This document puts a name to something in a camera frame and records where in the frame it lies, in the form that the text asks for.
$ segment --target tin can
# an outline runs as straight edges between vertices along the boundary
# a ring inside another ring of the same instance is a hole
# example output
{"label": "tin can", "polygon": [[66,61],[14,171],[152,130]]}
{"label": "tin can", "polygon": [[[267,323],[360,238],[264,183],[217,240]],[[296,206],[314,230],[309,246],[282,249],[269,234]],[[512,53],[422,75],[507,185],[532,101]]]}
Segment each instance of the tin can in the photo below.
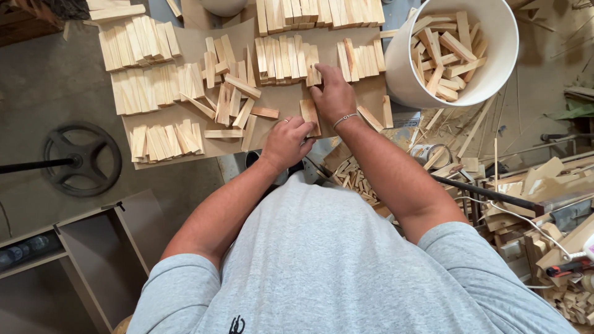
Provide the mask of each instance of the tin can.
{"label": "tin can", "polygon": [[425,166],[427,162],[437,153],[440,147],[445,147],[445,152],[429,167],[430,169],[440,169],[447,166],[451,161],[451,151],[444,144],[417,144],[410,150],[410,156],[421,165]]}

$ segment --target plastic bucket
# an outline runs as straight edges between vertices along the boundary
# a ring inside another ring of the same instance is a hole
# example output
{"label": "plastic bucket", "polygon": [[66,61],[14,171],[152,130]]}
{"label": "plastic bucket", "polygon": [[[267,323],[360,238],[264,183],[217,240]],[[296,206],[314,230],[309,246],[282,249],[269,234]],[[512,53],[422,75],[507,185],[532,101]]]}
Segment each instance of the plastic bucket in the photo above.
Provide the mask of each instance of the plastic bucket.
{"label": "plastic bucket", "polygon": [[[459,98],[446,102],[433,96],[418,80],[410,59],[412,27],[419,16],[466,11],[470,24],[481,22],[489,40],[486,64],[479,67]],[[386,82],[395,102],[414,108],[447,108],[480,103],[506,83],[516,64],[519,35],[516,19],[504,0],[428,0],[402,25],[386,50]]]}

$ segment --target white cable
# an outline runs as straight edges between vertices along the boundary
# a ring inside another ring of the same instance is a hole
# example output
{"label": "white cable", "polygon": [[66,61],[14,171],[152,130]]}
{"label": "white cable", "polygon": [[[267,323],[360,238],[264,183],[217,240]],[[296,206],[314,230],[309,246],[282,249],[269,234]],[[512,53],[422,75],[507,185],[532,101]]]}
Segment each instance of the white cable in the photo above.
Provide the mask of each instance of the white cable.
{"label": "white cable", "polygon": [[525,287],[529,288],[529,289],[548,289],[548,288],[553,288],[554,285],[547,285],[547,286],[533,286],[533,285],[525,285]]}
{"label": "white cable", "polygon": [[513,216],[515,216],[515,217],[518,217],[518,218],[520,218],[520,219],[523,219],[523,220],[525,220],[525,221],[529,222],[529,223],[530,223],[530,225],[532,225],[532,226],[533,226],[533,227],[534,227],[534,228],[535,228],[535,229],[536,229],[538,232],[540,232],[540,233],[542,234],[542,236],[543,236],[543,237],[545,237],[545,238],[547,238],[547,239],[551,240],[551,241],[553,242],[553,244],[555,244],[557,247],[559,247],[559,249],[560,249],[560,250],[561,250],[563,253],[565,253],[565,255],[563,255],[563,259],[564,259],[564,260],[566,260],[566,261],[571,261],[572,259],[574,259],[574,258],[576,258],[576,257],[582,257],[582,256],[586,256],[586,252],[583,252],[583,251],[582,251],[582,252],[579,252],[579,253],[573,253],[573,254],[570,254],[570,253],[569,253],[569,252],[568,252],[568,251],[567,251],[565,248],[563,248],[563,246],[562,246],[561,244],[559,244],[558,242],[556,242],[556,240],[554,240],[553,238],[549,237],[549,236],[548,236],[546,233],[544,233],[544,231],[543,231],[543,230],[541,230],[541,229],[540,229],[540,227],[536,226],[536,224],[535,224],[535,223],[534,223],[532,220],[530,220],[530,219],[527,219],[527,218],[524,218],[524,217],[522,217],[522,216],[518,215],[517,213],[513,213],[513,212],[511,212],[511,211],[508,211],[508,210],[506,210],[506,209],[502,209],[502,208],[500,208],[500,207],[496,206],[496,205],[495,205],[495,203],[493,203],[493,201],[492,201],[492,200],[488,200],[488,201],[479,201],[479,200],[475,200],[474,198],[471,198],[471,197],[468,197],[468,196],[456,197],[456,198],[454,198],[454,200],[458,200],[458,199],[461,199],[461,198],[468,198],[469,200],[471,200],[471,201],[475,201],[475,202],[478,202],[478,203],[489,203],[489,204],[491,204],[491,205],[492,205],[494,208],[496,208],[496,209],[499,209],[499,210],[501,210],[501,211],[503,211],[503,212],[507,212],[507,213],[509,213],[509,214],[511,214],[511,215],[513,215]]}

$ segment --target wooden crate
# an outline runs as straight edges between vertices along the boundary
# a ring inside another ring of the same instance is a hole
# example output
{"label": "wooden crate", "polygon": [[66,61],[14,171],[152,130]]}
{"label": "wooden crate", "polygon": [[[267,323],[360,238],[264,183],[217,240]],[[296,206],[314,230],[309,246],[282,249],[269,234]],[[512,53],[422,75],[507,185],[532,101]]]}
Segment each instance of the wooden crate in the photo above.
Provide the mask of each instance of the wooden crate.
{"label": "wooden crate", "polygon": [[63,27],[40,0],[0,0],[0,46],[54,34]]}

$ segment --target gray t-shirt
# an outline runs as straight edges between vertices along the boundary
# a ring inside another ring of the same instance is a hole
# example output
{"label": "gray t-shirt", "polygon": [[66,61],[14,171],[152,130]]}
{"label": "gray t-shirt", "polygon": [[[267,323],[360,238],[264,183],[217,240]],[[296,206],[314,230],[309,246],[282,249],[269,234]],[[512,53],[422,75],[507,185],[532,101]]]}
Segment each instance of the gray t-shirt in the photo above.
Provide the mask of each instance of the gray t-shirt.
{"label": "gray t-shirt", "polygon": [[220,273],[195,254],[153,268],[128,328],[139,333],[577,332],[471,226],[438,225],[416,246],[358,194],[296,173]]}

